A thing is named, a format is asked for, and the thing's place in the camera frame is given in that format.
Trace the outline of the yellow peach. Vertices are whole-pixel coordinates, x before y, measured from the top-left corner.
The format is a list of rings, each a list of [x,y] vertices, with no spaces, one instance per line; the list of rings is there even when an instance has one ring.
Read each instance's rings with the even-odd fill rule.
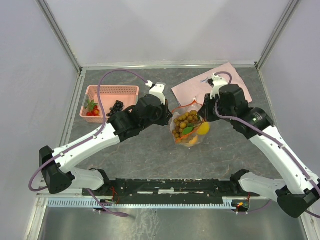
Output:
[[[199,143],[199,138],[198,136],[196,135],[195,137],[193,137],[190,141],[184,143],[184,146],[190,148],[190,147],[193,147],[195,145],[197,145]]]

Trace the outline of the brown longan bunch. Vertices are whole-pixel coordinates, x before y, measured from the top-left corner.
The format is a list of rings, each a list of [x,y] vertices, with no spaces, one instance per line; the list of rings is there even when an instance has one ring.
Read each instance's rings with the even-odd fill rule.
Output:
[[[174,128],[171,131],[175,142],[178,144],[190,141],[197,135],[196,131],[202,123],[203,120],[198,116],[196,110],[189,110],[175,117],[173,119]]]

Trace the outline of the clear zip top bag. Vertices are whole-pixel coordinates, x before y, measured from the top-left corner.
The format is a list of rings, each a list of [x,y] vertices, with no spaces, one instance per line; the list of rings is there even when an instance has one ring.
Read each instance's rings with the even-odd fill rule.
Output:
[[[171,112],[169,129],[176,145],[191,148],[200,144],[210,132],[210,123],[198,114],[202,106],[194,98],[191,103],[176,107]]]

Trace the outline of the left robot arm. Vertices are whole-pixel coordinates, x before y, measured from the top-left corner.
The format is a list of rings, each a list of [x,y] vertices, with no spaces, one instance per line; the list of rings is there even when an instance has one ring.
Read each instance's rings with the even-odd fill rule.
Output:
[[[104,170],[84,170],[76,166],[103,149],[138,136],[152,125],[167,126],[171,118],[168,101],[148,94],[136,105],[116,113],[100,128],[72,143],[55,149],[42,147],[39,164],[48,192],[58,194],[67,189],[90,189],[106,195],[111,182]]]

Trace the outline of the yellow orange fruit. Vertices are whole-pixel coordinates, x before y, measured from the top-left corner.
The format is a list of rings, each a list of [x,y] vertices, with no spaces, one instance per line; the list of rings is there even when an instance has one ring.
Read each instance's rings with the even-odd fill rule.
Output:
[[[198,128],[197,130],[197,134],[198,135],[201,135],[201,136],[204,136],[206,134],[208,134],[208,132],[210,131],[210,123],[209,122],[203,122],[201,124],[201,126]]]

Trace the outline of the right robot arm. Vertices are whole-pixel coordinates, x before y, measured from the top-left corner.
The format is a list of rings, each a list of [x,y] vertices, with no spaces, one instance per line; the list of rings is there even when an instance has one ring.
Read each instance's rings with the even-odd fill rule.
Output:
[[[231,176],[229,189],[236,196],[258,194],[298,218],[320,199],[320,178],[286,144],[275,123],[261,108],[249,106],[237,84],[214,83],[198,114],[207,122],[225,120],[255,145],[281,176],[280,180],[242,169]]]

